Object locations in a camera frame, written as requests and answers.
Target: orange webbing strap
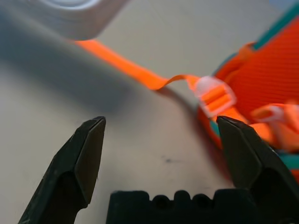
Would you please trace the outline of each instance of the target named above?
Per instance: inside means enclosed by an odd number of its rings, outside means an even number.
[[[106,61],[118,70],[124,72],[126,75],[140,82],[150,90],[159,90],[171,82],[177,80],[185,80],[188,83],[190,90],[196,91],[195,85],[199,81],[199,77],[192,75],[177,75],[170,79],[163,78],[158,76],[154,72],[123,58],[98,41],[76,41],[75,43],[88,52],[92,53],[94,56],[103,61]],[[222,67],[222,69],[217,72],[217,77],[225,81],[230,80],[232,76],[237,73],[241,65],[243,65],[245,61],[247,61],[253,55],[251,45],[252,43],[247,44],[243,48],[241,48],[238,55],[236,55],[230,62],[226,63]],[[223,92],[222,88],[215,88],[211,90],[210,94],[208,95],[204,95],[203,100],[208,106],[208,109],[211,111],[216,110],[218,107],[221,107],[229,100],[229,96]],[[234,106],[224,110],[220,114],[217,114],[217,116],[219,115],[230,116],[247,123],[246,119],[238,112],[238,110]],[[277,144],[275,136],[273,136],[272,131],[266,124],[255,124],[252,125],[252,127],[265,141],[273,145]]]
[[[177,75],[170,79],[163,78],[158,76],[154,72],[123,58],[98,41],[77,41],[76,44],[89,51],[96,57],[100,58],[101,60],[104,60],[107,63],[111,64],[133,79],[137,80],[150,90],[159,90],[174,81],[186,80],[189,88],[193,91],[195,89],[196,82],[200,79],[199,77],[192,75]]]

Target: gray cylindrical object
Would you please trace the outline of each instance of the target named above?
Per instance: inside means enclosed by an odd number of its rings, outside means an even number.
[[[128,0],[19,0],[30,15],[61,35],[92,39]]]

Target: teal edging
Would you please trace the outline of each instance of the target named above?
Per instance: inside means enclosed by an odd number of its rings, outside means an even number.
[[[219,132],[219,128],[218,128],[218,124],[216,124],[215,122],[213,122],[212,120],[210,121],[210,127],[213,130],[213,132],[220,137],[220,132]]]
[[[299,155],[298,154],[279,154],[279,157],[282,162],[289,169],[299,169]]]
[[[285,13],[264,35],[262,35],[256,44],[254,49],[259,49],[266,44],[273,36],[280,32],[286,25],[288,25],[296,16],[299,15],[299,3],[296,3],[287,13]]]

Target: gray table surface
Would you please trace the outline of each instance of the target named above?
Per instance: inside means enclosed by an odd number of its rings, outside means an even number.
[[[131,1],[99,40],[161,76],[204,76],[280,14],[264,0]],[[179,189],[212,197],[232,187],[221,154],[195,125],[196,99],[184,82],[158,94],[86,59],[102,67],[98,78],[35,77],[0,63],[1,223],[17,223],[57,150],[99,115],[107,118],[99,179],[76,223],[105,223],[114,190],[173,198]]]

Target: teal trim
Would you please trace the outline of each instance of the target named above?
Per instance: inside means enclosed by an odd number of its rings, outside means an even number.
[[[254,49],[259,49],[266,44],[273,36],[281,31],[286,25],[288,25],[296,16],[299,15],[299,4],[296,3],[286,14],[284,14],[264,35],[262,35],[256,44]]]
[[[280,159],[289,169],[299,169],[298,154],[279,154]]]
[[[220,132],[219,132],[219,128],[218,128],[218,124],[216,124],[215,122],[213,122],[212,120],[210,121],[210,127],[213,130],[213,132],[220,136]]]
[[[214,76],[221,68],[223,65],[226,64],[226,62],[228,62],[230,59],[232,59],[234,56],[236,55],[236,53],[233,53],[231,56],[227,57],[227,59],[225,59],[219,66],[218,68],[214,71],[214,73],[212,74],[212,76]]]

